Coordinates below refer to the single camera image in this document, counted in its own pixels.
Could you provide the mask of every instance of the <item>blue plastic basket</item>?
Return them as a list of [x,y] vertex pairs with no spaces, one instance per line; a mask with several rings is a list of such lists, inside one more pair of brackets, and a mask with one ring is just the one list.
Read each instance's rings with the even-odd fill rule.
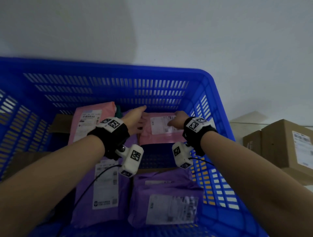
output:
[[[15,152],[47,149],[56,113],[73,114],[76,107],[108,101],[122,111],[144,104],[147,112],[184,110],[213,119],[218,132],[234,140],[214,80],[205,71],[0,58],[0,177]],[[191,169],[205,190],[197,224],[133,229],[127,222],[110,221],[86,229],[68,226],[62,235],[267,236],[214,167],[195,160]],[[55,236],[59,226],[37,227],[31,236]]]

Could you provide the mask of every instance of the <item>hand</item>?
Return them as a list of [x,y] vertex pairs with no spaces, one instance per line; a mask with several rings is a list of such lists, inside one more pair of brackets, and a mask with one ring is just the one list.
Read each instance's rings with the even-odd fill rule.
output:
[[147,106],[141,106],[128,112],[122,117],[123,122],[128,128],[129,135],[142,133],[142,127],[145,125],[146,120],[142,118]]
[[176,111],[176,117],[168,122],[168,126],[173,126],[177,129],[184,129],[184,122],[189,116],[184,111]]

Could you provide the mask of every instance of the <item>barcode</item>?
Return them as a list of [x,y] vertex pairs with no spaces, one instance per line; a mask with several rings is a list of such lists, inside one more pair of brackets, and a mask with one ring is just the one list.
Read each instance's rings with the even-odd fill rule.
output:
[[306,141],[306,142],[309,142],[309,141],[310,141],[310,139],[305,138],[305,137],[302,137],[302,136],[299,136],[298,134],[294,134],[294,136],[295,136],[295,138],[298,138],[298,139],[300,139],[300,140],[304,140],[304,141]]

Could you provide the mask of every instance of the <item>wrist strap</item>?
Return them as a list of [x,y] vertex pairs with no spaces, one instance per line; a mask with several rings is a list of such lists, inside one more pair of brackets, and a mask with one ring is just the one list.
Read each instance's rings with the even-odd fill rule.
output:
[[106,118],[87,135],[94,135],[100,138],[105,147],[105,156],[109,159],[118,160],[119,156],[115,150],[120,148],[129,138],[128,128],[119,118]]
[[198,156],[205,155],[200,141],[202,136],[208,131],[217,132],[204,118],[190,117],[184,122],[184,132],[182,135],[187,140],[187,143],[194,148]]

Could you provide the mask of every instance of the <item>pink mailer bag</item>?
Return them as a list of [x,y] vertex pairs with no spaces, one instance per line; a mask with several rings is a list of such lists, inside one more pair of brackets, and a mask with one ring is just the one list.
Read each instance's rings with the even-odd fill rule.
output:
[[69,145],[87,136],[99,122],[107,117],[114,117],[116,106],[114,102],[88,105],[76,109],[71,125]]
[[139,138],[139,145],[185,142],[183,130],[169,127],[167,123],[175,118],[174,113],[147,113],[147,120]]

